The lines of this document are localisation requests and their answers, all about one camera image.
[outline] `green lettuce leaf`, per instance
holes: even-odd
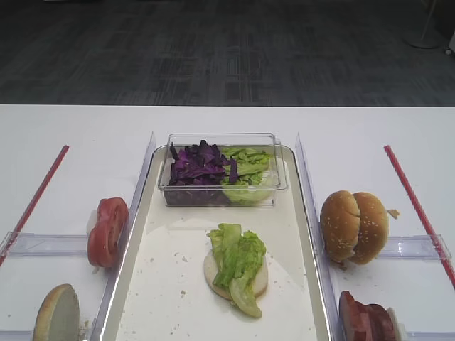
[[[238,242],[237,264],[234,278],[229,284],[233,302],[244,313],[260,318],[262,312],[257,306],[252,283],[262,266],[266,248],[258,236],[246,231]]]
[[[222,153],[226,156],[226,158],[230,158],[232,156],[237,163],[268,164],[270,159],[270,155],[265,151],[257,151],[252,148],[228,147],[223,148]]]
[[[236,270],[237,256],[239,253],[239,239],[242,236],[242,227],[238,224],[219,224],[218,228],[223,231],[223,243],[221,245],[223,260],[220,261],[221,267],[218,268],[218,273],[213,280],[213,284],[228,290],[229,283]]]
[[[223,229],[213,229],[207,233],[207,236],[212,242],[213,258],[215,258],[218,270],[223,267],[223,235]]]
[[[224,166],[226,175],[230,174],[230,165]],[[265,172],[269,169],[269,161],[267,163],[238,163],[237,174],[241,175],[254,175],[255,173]]]
[[[252,189],[249,187],[250,185],[262,185],[264,187],[273,186],[273,177],[269,176],[265,181],[262,181],[261,179],[260,183],[257,183],[257,181],[258,179],[254,177],[250,177],[247,180],[239,178],[239,180],[233,185],[244,186],[244,190],[238,188],[235,190],[229,190],[230,185],[222,182],[223,192],[231,202],[235,202],[240,205],[253,205],[257,202],[267,199],[273,193],[273,190],[260,190]]]

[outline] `bottom bun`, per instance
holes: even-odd
[[[213,256],[212,251],[210,251],[204,259],[204,275],[208,285],[213,291],[215,291],[219,296],[232,300],[228,291],[223,290],[213,284],[215,277],[218,273],[218,267],[216,265],[215,257]],[[266,290],[269,284],[269,271],[267,270],[267,261],[264,256],[264,261],[262,266],[257,272],[257,275],[253,281],[253,293],[255,297],[262,295]]]
[[[77,341],[79,301],[70,284],[56,286],[41,304],[33,330],[33,341]]]

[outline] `hamburger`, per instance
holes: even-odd
[[[347,259],[367,264],[387,242],[387,211],[371,193],[332,193],[322,206],[320,218],[326,253],[337,263]]]

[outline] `white tray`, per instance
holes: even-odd
[[[163,152],[155,151],[106,319],[92,340],[327,340],[293,152],[283,148],[289,189],[271,208],[166,207],[156,190]],[[205,282],[205,233],[220,222],[251,229],[267,246],[269,288],[258,300],[259,320]]]

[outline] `red tomato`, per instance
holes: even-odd
[[[97,209],[97,224],[87,243],[89,262],[111,267],[117,259],[118,240],[128,220],[128,207],[120,197],[102,199]]]
[[[92,229],[92,231],[90,232],[90,236],[88,237],[88,243],[87,243],[88,261],[93,266],[101,266],[101,264],[98,263],[97,246],[95,244],[95,242],[96,242],[95,233],[96,233],[96,229]]]
[[[110,268],[114,265],[117,259],[117,248],[109,247],[109,235],[112,232],[112,227],[108,222],[101,222],[97,225],[95,233],[95,244],[97,247],[97,260],[100,266]]]

